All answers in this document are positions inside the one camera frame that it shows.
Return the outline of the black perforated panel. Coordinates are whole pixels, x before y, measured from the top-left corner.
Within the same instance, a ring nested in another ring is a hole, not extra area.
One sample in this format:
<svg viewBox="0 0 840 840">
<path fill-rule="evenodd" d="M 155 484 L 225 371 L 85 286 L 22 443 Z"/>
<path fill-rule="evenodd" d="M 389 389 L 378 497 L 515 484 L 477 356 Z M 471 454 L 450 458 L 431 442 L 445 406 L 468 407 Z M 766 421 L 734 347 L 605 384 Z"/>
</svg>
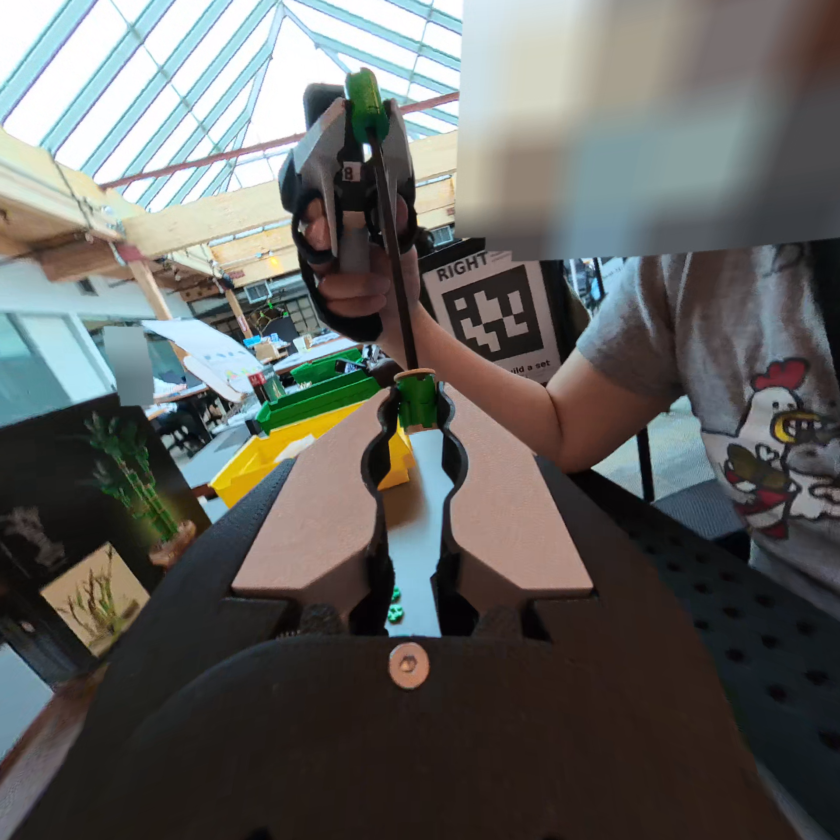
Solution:
<svg viewBox="0 0 840 840">
<path fill-rule="evenodd" d="M 839 838 L 838 621 L 748 567 L 712 482 L 648 503 L 537 463 L 552 491 L 576 486 L 623 530 L 687 611 L 783 812 L 807 837 Z"/>
</svg>

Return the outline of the thin black rod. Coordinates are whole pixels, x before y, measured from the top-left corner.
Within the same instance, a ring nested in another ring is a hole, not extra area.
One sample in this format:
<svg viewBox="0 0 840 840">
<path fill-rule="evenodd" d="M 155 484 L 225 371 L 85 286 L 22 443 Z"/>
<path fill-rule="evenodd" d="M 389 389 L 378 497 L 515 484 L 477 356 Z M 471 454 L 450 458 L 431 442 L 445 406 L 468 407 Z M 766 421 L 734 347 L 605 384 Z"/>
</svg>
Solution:
<svg viewBox="0 0 840 840">
<path fill-rule="evenodd" d="M 402 254 L 397 235 L 397 193 L 393 190 L 385 166 L 385 157 L 375 128 L 366 129 L 367 140 L 371 146 L 377 195 L 380 204 L 380 226 L 385 242 L 385 251 L 391 263 L 392 279 L 395 292 L 397 316 L 403 339 L 406 357 L 405 371 L 418 367 L 417 348 L 413 334 L 412 312 L 406 294 L 403 273 Z"/>
</svg>

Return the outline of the black bamboo plant set box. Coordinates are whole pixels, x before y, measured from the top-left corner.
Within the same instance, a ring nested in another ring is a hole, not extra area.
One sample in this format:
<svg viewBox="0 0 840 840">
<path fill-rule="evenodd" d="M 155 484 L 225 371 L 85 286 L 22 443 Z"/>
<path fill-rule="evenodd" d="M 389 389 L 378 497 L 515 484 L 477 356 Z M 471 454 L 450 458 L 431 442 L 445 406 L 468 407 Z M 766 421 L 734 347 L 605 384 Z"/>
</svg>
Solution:
<svg viewBox="0 0 840 840">
<path fill-rule="evenodd" d="M 2 641 L 55 687 L 109 656 L 211 522 L 115 395 L 2 427 L 1 468 Z"/>
</svg>

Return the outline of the yellow plastic bin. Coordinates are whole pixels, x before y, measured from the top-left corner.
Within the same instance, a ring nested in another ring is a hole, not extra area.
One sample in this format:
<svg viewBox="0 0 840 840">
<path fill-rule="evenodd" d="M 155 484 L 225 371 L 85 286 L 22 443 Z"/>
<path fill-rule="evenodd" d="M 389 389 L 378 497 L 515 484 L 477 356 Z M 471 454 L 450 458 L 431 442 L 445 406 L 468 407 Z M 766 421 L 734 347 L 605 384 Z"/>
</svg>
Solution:
<svg viewBox="0 0 840 840">
<path fill-rule="evenodd" d="M 290 442 L 307 435 L 320 438 L 356 411 L 362 402 L 309 418 L 306 421 L 279 427 L 267 437 L 252 436 L 234 457 L 207 482 L 228 508 L 232 508 L 274 468 L 272 459 Z M 411 440 L 398 429 L 390 441 L 391 470 L 379 485 L 387 490 L 406 483 L 409 469 L 416 464 Z"/>
</svg>

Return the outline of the person's right forearm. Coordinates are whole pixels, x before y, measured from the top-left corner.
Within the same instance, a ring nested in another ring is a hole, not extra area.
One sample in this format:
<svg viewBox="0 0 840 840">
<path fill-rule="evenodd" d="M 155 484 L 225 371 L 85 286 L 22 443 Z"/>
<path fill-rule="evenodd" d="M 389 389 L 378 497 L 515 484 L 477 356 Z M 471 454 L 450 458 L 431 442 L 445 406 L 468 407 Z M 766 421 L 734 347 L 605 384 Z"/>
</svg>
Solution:
<svg viewBox="0 0 840 840">
<path fill-rule="evenodd" d="M 535 455 L 573 474 L 620 448 L 627 432 L 618 389 L 574 351 L 547 385 L 513 374 L 469 350 L 419 301 L 409 307 L 417 361 L 507 429 Z"/>
</svg>

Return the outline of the green plastic bin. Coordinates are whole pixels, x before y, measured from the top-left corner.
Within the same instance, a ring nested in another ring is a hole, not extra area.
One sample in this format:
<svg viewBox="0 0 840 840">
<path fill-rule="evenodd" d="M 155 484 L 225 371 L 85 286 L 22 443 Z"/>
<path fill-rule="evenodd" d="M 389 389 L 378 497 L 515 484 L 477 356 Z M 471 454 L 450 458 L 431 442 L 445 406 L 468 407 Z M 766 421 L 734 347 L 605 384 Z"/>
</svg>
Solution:
<svg viewBox="0 0 840 840">
<path fill-rule="evenodd" d="M 279 427 L 306 421 L 346 406 L 362 403 L 381 390 L 374 377 L 363 370 L 338 374 L 320 383 L 265 402 L 255 416 L 264 434 Z"/>
<path fill-rule="evenodd" d="M 359 348 L 351 347 L 294 367 L 289 371 L 292 380 L 303 385 L 325 382 L 339 375 L 364 371 L 364 358 Z"/>
</svg>

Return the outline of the person's right hand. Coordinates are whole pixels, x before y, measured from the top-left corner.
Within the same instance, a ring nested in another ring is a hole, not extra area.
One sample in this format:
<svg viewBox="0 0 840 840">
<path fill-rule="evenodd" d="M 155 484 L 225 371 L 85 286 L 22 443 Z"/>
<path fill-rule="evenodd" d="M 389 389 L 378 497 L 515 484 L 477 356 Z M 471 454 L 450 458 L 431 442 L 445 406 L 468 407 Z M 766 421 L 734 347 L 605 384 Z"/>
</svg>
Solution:
<svg viewBox="0 0 840 840">
<path fill-rule="evenodd" d="M 313 249 L 330 251 L 329 223 L 323 211 L 322 202 L 311 203 L 305 214 L 302 232 Z M 391 339 L 402 339 L 391 261 L 383 248 L 370 245 L 369 250 L 371 268 L 366 272 L 344 272 L 336 260 L 310 267 L 316 278 L 315 288 L 325 301 L 326 312 L 330 316 L 346 319 L 379 316 L 383 337 L 388 344 Z M 421 294 L 415 246 L 401 255 L 401 266 L 406 299 L 413 311 L 419 306 Z"/>
</svg>

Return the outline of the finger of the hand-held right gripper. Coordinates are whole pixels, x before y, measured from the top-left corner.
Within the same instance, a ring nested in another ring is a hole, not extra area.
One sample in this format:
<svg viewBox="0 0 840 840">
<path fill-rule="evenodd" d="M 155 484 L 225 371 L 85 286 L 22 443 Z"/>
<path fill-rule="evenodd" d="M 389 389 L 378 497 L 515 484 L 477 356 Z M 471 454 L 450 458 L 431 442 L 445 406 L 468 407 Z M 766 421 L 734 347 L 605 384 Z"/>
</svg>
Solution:
<svg viewBox="0 0 840 840">
<path fill-rule="evenodd" d="M 388 131 L 384 139 L 384 166 L 391 193 L 414 193 L 413 159 L 403 114 L 395 99 L 384 100 Z"/>
<path fill-rule="evenodd" d="M 295 201 L 293 231 L 309 204 L 317 197 L 324 203 L 330 233 L 330 248 L 337 258 L 351 257 L 351 164 L 343 162 L 347 139 L 346 98 L 336 98 L 310 127 L 293 152 L 298 196 Z"/>
</svg>

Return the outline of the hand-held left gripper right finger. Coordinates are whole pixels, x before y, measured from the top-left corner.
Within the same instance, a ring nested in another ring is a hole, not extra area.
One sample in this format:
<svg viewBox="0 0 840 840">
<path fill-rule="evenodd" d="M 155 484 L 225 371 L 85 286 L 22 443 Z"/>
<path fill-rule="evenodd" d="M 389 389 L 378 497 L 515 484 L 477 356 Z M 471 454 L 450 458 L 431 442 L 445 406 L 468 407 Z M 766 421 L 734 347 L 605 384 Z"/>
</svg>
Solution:
<svg viewBox="0 0 840 840">
<path fill-rule="evenodd" d="M 471 635 L 492 613 L 520 623 L 536 602 L 595 592 L 535 455 L 450 384 L 437 385 L 442 506 L 432 577 L 444 636 Z"/>
</svg>

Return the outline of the person in grey shirt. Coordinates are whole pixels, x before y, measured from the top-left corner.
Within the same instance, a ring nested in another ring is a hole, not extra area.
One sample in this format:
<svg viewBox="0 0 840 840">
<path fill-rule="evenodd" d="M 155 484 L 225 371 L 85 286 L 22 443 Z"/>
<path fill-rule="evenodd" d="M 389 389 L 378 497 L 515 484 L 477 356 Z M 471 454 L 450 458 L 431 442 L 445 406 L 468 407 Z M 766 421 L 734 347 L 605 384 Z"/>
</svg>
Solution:
<svg viewBox="0 0 840 840">
<path fill-rule="evenodd" d="M 750 565 L 838 618 L 838 239 L 631 258 L 576 348 L 689 399 Z"/>
</svg>

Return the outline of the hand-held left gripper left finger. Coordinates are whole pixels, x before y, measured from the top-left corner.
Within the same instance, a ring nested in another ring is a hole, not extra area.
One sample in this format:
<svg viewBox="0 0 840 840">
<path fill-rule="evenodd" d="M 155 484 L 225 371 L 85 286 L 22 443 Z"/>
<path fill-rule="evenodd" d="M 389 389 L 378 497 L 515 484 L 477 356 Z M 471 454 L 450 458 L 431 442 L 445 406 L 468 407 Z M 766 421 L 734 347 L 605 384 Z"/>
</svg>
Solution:
<svg viewBox="0 0 840 840">
<path fill-rule="evenodd" d="M 395 585 L 380 484 L 391 471 L 396 387 L 381 390 L 295 459 L 233 593 L 326 605 L 352 634 L 384 634 Z"/>
</svg>

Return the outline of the white poster board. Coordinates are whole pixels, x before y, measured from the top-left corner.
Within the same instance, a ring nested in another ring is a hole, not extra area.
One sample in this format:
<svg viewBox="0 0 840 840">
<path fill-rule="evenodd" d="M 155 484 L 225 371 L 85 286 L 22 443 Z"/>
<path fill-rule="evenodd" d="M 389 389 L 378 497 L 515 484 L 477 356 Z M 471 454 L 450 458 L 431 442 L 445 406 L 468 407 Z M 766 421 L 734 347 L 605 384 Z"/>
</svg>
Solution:
<svg viewBox="0 0 840 840">
<path fill-rule="evenodd" d="M 184 353 L 184 366 L 210 390 L 230 403 L 240 404 L 253 394 L 251 375 L 262 363 L 242 343 L 201 320 L 143 320 L 143 327 Z"/>
</svg>

